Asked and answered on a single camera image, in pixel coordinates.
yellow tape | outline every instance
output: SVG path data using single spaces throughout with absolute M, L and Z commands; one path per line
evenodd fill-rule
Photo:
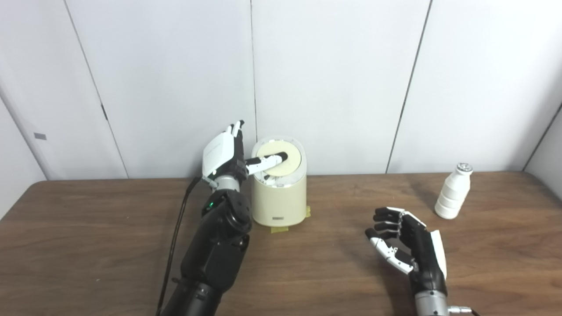
M 271 233 L 280 233 L 280 232 L 288 232 L 289 231 L 289 227 L 272 227 L 271 228 Z
M 306 206 L 306 217 L 310 217 L 312 216 L 310 214 L 310 206 Z M 280 233 L 280 232 L 288 232 L 289 231 L 289 227 L 271 227 L 271 233 Z

cream cylindrical container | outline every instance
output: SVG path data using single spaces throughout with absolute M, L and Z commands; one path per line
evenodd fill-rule
M 267 137 L 252 150 L 252 157 L 286 152 L 281 164 L 253 175 L 252 216 L 261 225 L 292 226 L 306 217 L 306 156 L 290 137 Z

robotic hand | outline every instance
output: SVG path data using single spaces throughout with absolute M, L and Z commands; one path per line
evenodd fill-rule
M 285 152 L 244 161 L 238 121 L 203 151 L 202 179 L 212 194 L 181 263 L 181 279 L 162 316 L 213 316 L 224 292 L 232 287 L 250 242 L 250 202 L 240 185 L 250 174 L 287 159 Z
M 374 229 L 365 234 L 391 265 L 409 276 L 418 316 L 477 315 L 471 308 L 447 305 L 447 268 L 439 231 L 428 232 L 412 213 L 394 207 L 376 209 L 373 219 Z M 411 255 L 386 243 L 389 238 L 400 240 Z

wooden table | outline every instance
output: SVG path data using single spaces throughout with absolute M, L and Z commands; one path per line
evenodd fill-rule
M 449 304 L 483 316 L 562 315 L 560 200 L 526 173 L 476 173 L 459 217 L 444 220 L 431 209 L 446 176 L 309 177 L 312 217 L 283 233 L 254 226 L 217 315 L 415 315 L 406 276 L 364 236 L 380 206 L 441 230 Z M 0 315 L 152 316 L 186 185 L 33 185 L 0 221 Z M 207 196 L 200 184 L 188 201 L 172 276 Z

white wall panel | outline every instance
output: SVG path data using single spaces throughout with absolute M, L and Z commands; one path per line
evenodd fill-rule
M 389 172 L 522 170 L 562 100 L 562 2 L 434 0 Z
M 250 0 L 67 0 L 132 178 L 200 173 L 243 119 L 256 141 Z
M 29 186 L 42 180 L 45 175 L 0 100 L 0 218 Z
M 0 1 L 0 93 L 48 179 L 126 177 L 64 1 Z
M 558 114 L 525 171 L 534 174 L 562 199 L 562 115 Z
M 311 174 L 384 173 L 429 1 L 253 0 L 258 137 Z

